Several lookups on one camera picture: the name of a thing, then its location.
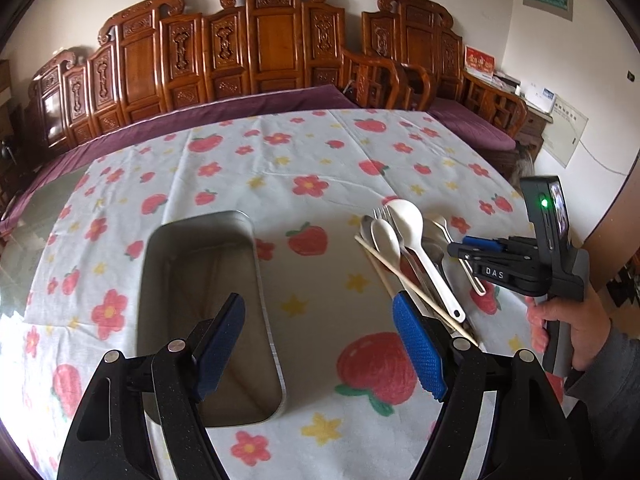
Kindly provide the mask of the grey sleeve forearm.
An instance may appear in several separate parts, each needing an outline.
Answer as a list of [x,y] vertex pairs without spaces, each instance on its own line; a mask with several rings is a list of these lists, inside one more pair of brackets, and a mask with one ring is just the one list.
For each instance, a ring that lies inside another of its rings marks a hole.
[[570,373],[565,393],[577,400],[570,426],[584,479],[639,477],[639,341],[612,328],[583,372]]

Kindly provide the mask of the person's right hand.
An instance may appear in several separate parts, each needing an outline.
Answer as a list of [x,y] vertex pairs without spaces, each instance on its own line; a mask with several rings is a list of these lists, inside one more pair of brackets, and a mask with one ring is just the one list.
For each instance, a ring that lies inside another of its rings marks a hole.
[[580,372],[584,372],[602,350],[612,327],[601,299],[591,284],[587,286],[582,302],[565,298],[553,298],[541,304],[531,302],[526,318],[530,325],[532,345],[537,352],[544,352],[548,346],[548,322],[567,323],[574,349],[572,367]]

